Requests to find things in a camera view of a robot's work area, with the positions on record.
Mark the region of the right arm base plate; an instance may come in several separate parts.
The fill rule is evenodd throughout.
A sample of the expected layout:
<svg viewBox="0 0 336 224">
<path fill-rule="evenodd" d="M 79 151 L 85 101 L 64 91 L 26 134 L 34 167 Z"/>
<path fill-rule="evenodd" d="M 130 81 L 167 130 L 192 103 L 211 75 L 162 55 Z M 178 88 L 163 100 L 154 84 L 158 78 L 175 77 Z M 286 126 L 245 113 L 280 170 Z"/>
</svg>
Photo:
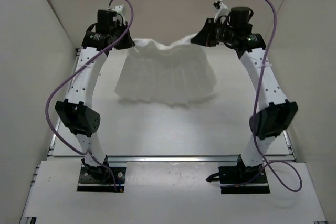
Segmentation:
<svg viewBox="0 0 336 224">
<path fill-rule="evenodd" d="M 209 175 L 206 181 L 220 182 L 224 195 L 270 193 L 267 175 L 259 170 L 243 174 L 237 166 L 220 166 L 218 172 Z"/>
</svg>

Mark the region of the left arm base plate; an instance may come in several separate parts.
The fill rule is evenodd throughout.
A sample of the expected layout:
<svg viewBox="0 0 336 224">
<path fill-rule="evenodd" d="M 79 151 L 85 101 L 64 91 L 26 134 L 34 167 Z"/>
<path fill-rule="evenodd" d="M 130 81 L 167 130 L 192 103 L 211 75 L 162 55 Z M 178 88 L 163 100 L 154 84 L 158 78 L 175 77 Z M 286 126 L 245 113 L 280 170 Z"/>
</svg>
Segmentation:
<svg viewBox="0 0 336 224">
<path fill-rule="evenodd" d="M 127 171 L 126 163 L 114 164 L 110 166 L 110 169 L 113 172 L 115 180 L 113 180 L 111 173 L 105 168 L 82 164 L 77 191 L 123 193 Z"/>
</svg>

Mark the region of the aluminium front table rail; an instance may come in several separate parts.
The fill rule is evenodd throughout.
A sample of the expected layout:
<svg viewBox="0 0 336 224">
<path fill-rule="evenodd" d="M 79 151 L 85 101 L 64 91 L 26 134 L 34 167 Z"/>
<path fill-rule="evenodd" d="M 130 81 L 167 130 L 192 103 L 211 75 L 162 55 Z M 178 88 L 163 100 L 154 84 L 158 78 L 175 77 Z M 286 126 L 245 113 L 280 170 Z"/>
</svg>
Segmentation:
<svg viewBox="0 0 336 224">
<path fill-rule="evenodd" d="M 293 155 L 267 155 L 270 161 L 295 161 Z M 80 156 L 52 156 L 50 159 L 80 159 Z M 238 156 L 108 156 L 110 162 L 124 163 L 124 162 L 234 162 L 237 161 Z"/>
</svg>

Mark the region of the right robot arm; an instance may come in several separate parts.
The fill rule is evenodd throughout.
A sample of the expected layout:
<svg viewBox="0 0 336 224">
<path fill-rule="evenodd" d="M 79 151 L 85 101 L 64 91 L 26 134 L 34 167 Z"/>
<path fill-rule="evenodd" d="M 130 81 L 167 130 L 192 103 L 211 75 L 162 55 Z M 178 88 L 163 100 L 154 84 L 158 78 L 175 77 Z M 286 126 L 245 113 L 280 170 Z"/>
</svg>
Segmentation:
<svg viewBox="0 0 336 224">
<path fill-rule="evenodd" d="M 254 12 L 248 7 L 229 9 L 217 6 L 214 18 L 208 18 L 191 43 L 205 47 L 224 44 L 236 52 L 256 91 L 258 108 L 249 119 L 252 136 L 239 156 L 235 175 L 248 182 L 262 165 L 262 156 L 270 144 L 286 130 L 298 111 L 280 88 L 266 56 L 266 44 L 261 34 L 252 31 L 250 19 Z"/>
</svg>

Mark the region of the white pleated skirt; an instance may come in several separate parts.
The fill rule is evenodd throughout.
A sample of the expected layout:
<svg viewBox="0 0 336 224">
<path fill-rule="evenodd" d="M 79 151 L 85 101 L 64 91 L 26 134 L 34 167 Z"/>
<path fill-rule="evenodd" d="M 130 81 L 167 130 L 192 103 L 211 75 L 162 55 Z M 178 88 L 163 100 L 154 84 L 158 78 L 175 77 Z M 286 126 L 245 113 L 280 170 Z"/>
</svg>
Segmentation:
<svg viewBox="0 0 336 224">
<path fill-rule="evenodd" d="M 115 93 L 125 100 L 187 105 L 208 99 L 217 84 L 204 48 L 187 35 L 169 45 L 137 38 L 128 49 Z"/>
</svg>

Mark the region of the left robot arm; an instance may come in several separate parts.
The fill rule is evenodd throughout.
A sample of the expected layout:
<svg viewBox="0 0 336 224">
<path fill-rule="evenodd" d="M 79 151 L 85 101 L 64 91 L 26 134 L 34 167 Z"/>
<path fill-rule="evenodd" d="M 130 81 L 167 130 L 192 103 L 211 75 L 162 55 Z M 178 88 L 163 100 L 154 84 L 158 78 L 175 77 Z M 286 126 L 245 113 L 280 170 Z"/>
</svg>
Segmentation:
<svg viewBox="0 0 336 224">
<path fill-rule="evenodd" d="M 98 139 L 101 117 L 92 109 L 92 97 L 100 70 L 109 55 L 103 49 L 112 46 L 123 50 L 134 46 L 126 30 L 128 22 L 124 15 L 122 5 L 98 11 L 97 22 L 88 27 L 81 44 L 76 67 L 79 73 L 74 77 L 65 99 L 55 105 L 63 125 L 80 143 L 83 165 L 98 181 L 109 177 L 110 168 Z"/>
</svg>

